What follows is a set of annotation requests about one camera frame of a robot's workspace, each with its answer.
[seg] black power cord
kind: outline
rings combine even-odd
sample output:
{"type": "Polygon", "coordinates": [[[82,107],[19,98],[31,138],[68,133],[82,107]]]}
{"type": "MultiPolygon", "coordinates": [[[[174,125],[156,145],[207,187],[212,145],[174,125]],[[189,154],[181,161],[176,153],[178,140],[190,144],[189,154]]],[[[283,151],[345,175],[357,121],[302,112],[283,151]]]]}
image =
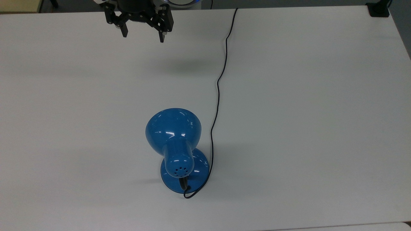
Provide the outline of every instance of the black power cord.
{"type": "Polygon", "coordinates": [[[238,8],[236,8],[236,11],[234,11],[233,21],[231,22],[230,32],[229,32],[229,34],[228,34],[228,36],[227,36],[227,38],[226,38],[226,59],[225,59],[225,61],[224,61],[223,71],[221,72],[220,77],[218,77],[218,79],[217,79],[217,108],[216,108],[216,110],[215,110],[214,121],[213,121],[213,123],[212,123],[211,131],[210,131],[210,138],[211,138],[211,163],[210,163],[210,171],[208,172],[208,176],[207,176],[206,180],[204,181],[204,183],[203,183],[196,191],[194,191],[193,194],[191,194],[191,195],[189,195],[189,196],[187,196],[187,191],[190,190],[191,187],[190,187],[190,185],[187,186],[187,189],[184,191],[184,198],[186,198],[186,199],[190,199],[190,198],[192,198],[194,195],[196,195],[197,192],[199,192],[199,191],[205,186],[205,184],[207,183],[207,181],[208,181],[208,179],[210,178],[210,175],[211,175],[212,164],[213,164],[213,162],[214,162],[214,141],[213,141],[213,138],[212,138],[212,131],[213,131],[213,129],[214,129],[215,121],[217,120],[218,108],[219,108],[219,106],[220,106],[220,85],[219,85],[219,83],[220,83],[220,79],[221,79],[221,77],[223,76],[224,71],[225,71],[225,69],[226,69],[226,65],[227,65],[227,55],[228,55],[228,51],[227,51],[227,41],[228,41],[228,39],[229,39],[229,37],[230,37],[230,35],[231,35],[231,31],[233,30],[234,19],[236,18],[237,10],[238,10],[238,8]]]}

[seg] white table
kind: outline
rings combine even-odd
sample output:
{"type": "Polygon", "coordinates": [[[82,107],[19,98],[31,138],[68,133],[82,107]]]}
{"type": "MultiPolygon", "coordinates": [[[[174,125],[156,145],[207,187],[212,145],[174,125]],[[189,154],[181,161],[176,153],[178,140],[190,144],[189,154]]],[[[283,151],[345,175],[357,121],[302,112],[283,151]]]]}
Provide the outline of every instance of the white table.
{"type": "Polygon", "coordinates": [[[234,10],[164,44],[103,13],[0,15],[0,230],[250,231],[411,220],[411,61],[365,6],[240,9],[208,184],[182,199],[145,139],[194,112],[210,155],[234,10]]]}

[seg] lamp base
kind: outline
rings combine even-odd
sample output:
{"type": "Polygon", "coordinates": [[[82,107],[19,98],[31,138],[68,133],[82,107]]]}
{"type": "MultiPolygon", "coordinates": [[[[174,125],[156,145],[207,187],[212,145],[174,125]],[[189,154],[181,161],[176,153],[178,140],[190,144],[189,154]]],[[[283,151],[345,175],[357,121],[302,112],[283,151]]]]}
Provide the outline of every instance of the lamp base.
{"type": "MultiPolygon", "coordinates": [[[[197,148],[193,150],[193,158],[194,158],[194,169],[188,175],[188,185],[191,187],[187,193],[192,193],[196,191],[199,187],[203,185],[205,180],[207,179],[208,172],[210,170],[210,166],[208,165],[208,160],[206,156],[197,148]]],[[[163,179],[164,184],[171,190],[177,193],[184,193],[184,190],[181,189],[180,182],[178,178],[175,178],[167,173],[166,166],[163,162],[161,162],[160,167],[161,178],[163,179]]]]}

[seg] black clamp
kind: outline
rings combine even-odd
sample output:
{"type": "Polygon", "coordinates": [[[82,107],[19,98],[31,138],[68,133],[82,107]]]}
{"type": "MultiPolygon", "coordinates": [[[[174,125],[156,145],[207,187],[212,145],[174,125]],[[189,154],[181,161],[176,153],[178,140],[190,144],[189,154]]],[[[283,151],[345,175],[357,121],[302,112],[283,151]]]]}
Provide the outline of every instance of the black clamp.
{"type": "Polygon", "coordinates": [[[387,6],[388,2],[390,2],[390,0],[380,0],[377,3],[367,3],[365,5],[368,7],[368,12],[371,17],[387,18],[390,15],[388,11],[389,6],[387,6]]]}

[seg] glossy blue plastic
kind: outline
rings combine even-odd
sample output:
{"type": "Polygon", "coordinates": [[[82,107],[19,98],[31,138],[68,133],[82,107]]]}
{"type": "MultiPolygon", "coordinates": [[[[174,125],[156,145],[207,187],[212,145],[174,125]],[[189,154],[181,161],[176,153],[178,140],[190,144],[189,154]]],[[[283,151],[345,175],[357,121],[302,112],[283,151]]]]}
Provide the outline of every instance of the glossy blue plastic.
{"type": "Polygon", "coordinates": [[[209,166],[200,150],[196,149],[196,155],[193,155],[201,136],[201,123],[197,116],[180,108],[163,110],[150,119],[145,128],[145,136],[151,147],[164,156],[162,179],[170,189],[182,193],[178,178],[188,175],[188,182],[192,183],[188,185],[192,190],[197,184],[202,185],[207,178],[209,166]]]}
{"type": "MultiPolygon", "coordinates": [[[[204,154],[197,148],[193,150],[194,157],[194,169],[187,178],[187,185],[190,185],[191,189],[187,193],[192,193],[196,191],[207,179],[209,165],[207,158],[204,154]]],[[[186,170],[178,169],[177,174],[185,174],[186,170]]],[[[161,163],[161,178],[163,179],[166,186],[178,193],[184,193],[184,190],[181,189],[180,182],[178,179],[172,177],[165,168],[164,161],[161,163]]]]}

